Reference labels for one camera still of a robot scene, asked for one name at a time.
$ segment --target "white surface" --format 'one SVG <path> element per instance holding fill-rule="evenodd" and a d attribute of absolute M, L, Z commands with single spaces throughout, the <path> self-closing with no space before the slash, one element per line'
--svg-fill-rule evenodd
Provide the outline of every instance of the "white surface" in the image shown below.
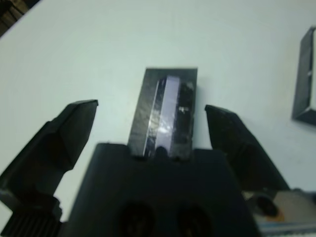
<path fill-rule="evenodd" d="M 0 171 L 66 104 L 98 99 L 94 126 L 56 196 L 68 218 L 98 142 L 126 143 L 146 67 L 198 66 L 205 104 L 240 115 L 291 187 L 316 190 L 316 129 L 290 121 L 309 0 L 42 0 L 0 39 Z M 10 216 L 0 206 L 0 229 Z"/>

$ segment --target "metal part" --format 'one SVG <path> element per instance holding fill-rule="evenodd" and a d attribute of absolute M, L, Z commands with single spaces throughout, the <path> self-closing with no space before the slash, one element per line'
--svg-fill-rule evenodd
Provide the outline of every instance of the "metal part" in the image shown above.
<path fill-rule="evenodd" d="M 242 192 L 242 195 L 264 235 L 316 233 L 312 195 L 300 190 Z M 262 199 L 267 200 L 265 205 L 260 205 Z"/>

